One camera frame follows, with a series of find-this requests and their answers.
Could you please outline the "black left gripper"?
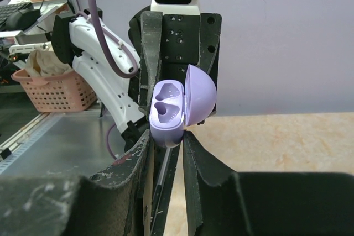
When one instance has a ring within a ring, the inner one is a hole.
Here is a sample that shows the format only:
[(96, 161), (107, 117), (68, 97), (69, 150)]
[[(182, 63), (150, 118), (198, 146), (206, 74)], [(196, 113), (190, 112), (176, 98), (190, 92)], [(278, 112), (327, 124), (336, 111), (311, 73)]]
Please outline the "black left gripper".
[(144, 114), (150, 113), (161, 59), (163, 80), (184, 81), (188, 65), (197, 65), (217, 88), (221, 29), (222, 16), (218, 13), (201, 13), (200, 17), (142, 13), (139, 107)]

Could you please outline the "purple charging case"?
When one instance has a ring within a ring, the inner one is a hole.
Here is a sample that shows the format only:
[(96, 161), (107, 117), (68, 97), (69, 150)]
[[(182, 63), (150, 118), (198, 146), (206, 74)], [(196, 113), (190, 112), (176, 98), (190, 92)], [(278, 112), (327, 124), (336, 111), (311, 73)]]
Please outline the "purple charging case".
[(178, 146), (184, 128), (205, 120), (213, 111), (217, 90), (212, 78), (189, 65), (185, 83), (162, 80), (153, 90), (149, 122), (155, 143), (162, 148)]

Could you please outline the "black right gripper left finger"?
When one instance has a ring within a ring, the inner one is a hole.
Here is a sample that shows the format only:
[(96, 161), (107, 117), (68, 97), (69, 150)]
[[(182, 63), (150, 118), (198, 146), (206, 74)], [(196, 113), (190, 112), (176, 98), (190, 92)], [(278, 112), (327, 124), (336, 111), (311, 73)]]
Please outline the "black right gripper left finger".
[(149, 235), (153, 147), (135, 146), (92, 177), (1, 178), (2, 235)]

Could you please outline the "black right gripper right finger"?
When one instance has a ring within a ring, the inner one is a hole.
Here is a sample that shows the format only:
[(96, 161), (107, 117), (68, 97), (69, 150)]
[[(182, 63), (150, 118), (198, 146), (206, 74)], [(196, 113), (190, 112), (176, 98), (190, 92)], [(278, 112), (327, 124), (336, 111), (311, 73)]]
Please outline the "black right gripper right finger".
[(183, 138), (189, 235), (352, 235), (353, 176), (237, 172)]

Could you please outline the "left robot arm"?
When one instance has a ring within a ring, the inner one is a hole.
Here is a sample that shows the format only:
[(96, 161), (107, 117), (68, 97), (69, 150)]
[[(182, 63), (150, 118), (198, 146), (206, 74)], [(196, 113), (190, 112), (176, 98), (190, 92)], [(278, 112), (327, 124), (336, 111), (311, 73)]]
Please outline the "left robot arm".
[(87, 12), (59, 14), (52, 46), (91, 86), (127, 146), (149, 130), (157, 146), (174, 148), (185, 127), (216, 112), (221, 20), (145, 10), (130, 21), (130, 44), (102, 25), (108, 60)]

